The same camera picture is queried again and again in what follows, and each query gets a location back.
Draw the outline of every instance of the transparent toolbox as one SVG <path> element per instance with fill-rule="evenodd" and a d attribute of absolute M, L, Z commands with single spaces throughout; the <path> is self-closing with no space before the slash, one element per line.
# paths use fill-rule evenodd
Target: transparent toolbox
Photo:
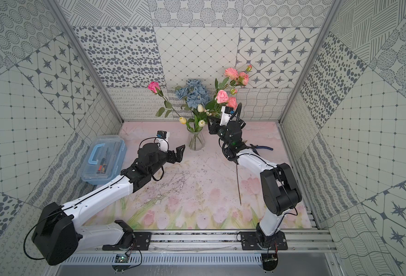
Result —
<path fill-rule="evenodd" d="M 126 145 L 118 135 L 97 136 L 82 163 L 81 178 L 92 185 L 104 185 L 120 174 Z"/>

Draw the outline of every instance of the table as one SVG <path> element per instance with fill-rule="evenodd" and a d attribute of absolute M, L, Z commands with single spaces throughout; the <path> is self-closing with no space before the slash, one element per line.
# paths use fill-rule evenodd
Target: table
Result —
<path fill-rule="evenodd" d="M 153 137 L 157 130 L 170 132 L 171 150 L 187 143 L 188 131 L 179 122 L 125 122 L 120 137 L 128 147 L 122 168 L 137 157 L 141 140 Z M 85 225 L 109 224 L 123 219 L 133 229 L 253 229 L 266 210 L 258 175 L 228 161 L 218 145 L 218 136 L 210 135 L 207 126 L 203 137 L 206 146 L 197 152 L 188 148 L 181 163 L 164 166 L 164 177 L 151 180 L 139 191 L 106 207 Z M 248 122 L 243 129 L 247 144 L 270 146 L 259 154 L 275 163 L 289 163 L 283 142 L 274 122 Z M 161 171 L 155 174 L 158 179 Z M 286 216 L 282 228 L 311 228 L 304 203 L 297 204 L 298 216 Z"/>

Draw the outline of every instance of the blue pliers handle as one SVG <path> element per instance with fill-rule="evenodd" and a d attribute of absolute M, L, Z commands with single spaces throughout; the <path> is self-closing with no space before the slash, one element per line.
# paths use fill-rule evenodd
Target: blue pliers handle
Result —
<path fill-rule="evenodd" d="M 263 149 L 266 149 L 266 150 L 270 150 L 270 151 L 273 151 L 274 149 L 273 148 L 271 148 L 271 147 L 267 147 L 267 146 L 254 146 L 254 145 L 252 145 L 252 144 L 250 144 L 250 146 L 251 146 L 251 149 L 252 149 L 252 151 L 254 152 L 254 153 L 256 153 L 256 154 L 258 154 L 258 152 L 257 152 L 257 148 L 263 148 Z"/>

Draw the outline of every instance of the white robotic arm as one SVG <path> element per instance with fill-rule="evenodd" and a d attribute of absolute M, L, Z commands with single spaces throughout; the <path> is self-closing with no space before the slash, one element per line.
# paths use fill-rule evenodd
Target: white robotic arm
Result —
<path fill-rule="evenodd" d="M 177 153 L 170 151 L 168 138 L 169 133 L 158 131 L 154 140 L 157 142 L 140 147 L 138 158 L 110 182 L 61 206 L 53 202 L 43 208 L 31 239 L 49 265 L 57 265 L 75 251 L 87 248 L 105 245 L 104 248 L 109 250 L 123 250 L 134 244 L 133 230 L 122 220 L 108 225 L 82 225 L 113 202 L 136 192 L 151 179 L 162 179 L 165 163 L 182 161 L 185 146 L 177 147 Z M 157 180 L 154 174 L 159 169 L 163 173 Z"/>

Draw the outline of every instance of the floor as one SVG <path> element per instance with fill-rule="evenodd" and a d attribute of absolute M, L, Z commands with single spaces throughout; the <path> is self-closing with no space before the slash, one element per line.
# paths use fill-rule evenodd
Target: floor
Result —
<path fill-rule="evenodd" d="M 128 147 L 122 168 L 136 158 L 140 141 L 157 130 L 170 132 L 171 149 L 186 144 L 188 131 L 178 122 L 125 122 L 119 135 Z M 265 205 L 257 175 L 224 158 L 218 137 L 204 129 L 206 146 L 194 152 L 185 149 L 181 163 L 166 164 L 159 182 L 151 181 L 130 196 L 114 202 L 91 218 L 86 225 L 125 220 L 134 229 L 251 229 L 263 217 Z M 275 163 L 288 163 L 277 127 L 273 122 L 250 122 L 243 129 L 248 144 L 266 145 L 259 154 Z M 282 228 L 311 228 L 303 202 L 298 216 L 284 218 Z"/>

